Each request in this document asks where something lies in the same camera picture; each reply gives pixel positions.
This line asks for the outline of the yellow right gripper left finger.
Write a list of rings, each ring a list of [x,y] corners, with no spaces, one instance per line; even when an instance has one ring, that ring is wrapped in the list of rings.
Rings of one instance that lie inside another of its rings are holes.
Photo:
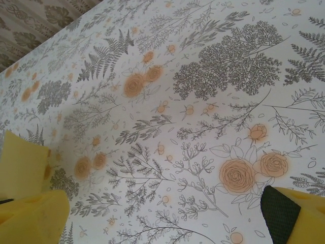
[[[1,204],[1,243],[59,243],[70,205],[63,190]]]

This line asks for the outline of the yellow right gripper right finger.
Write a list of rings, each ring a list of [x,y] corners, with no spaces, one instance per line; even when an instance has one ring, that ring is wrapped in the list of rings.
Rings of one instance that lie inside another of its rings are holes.
[[[261,211],[273,243],[324,243],[324,197],[266,186]]]

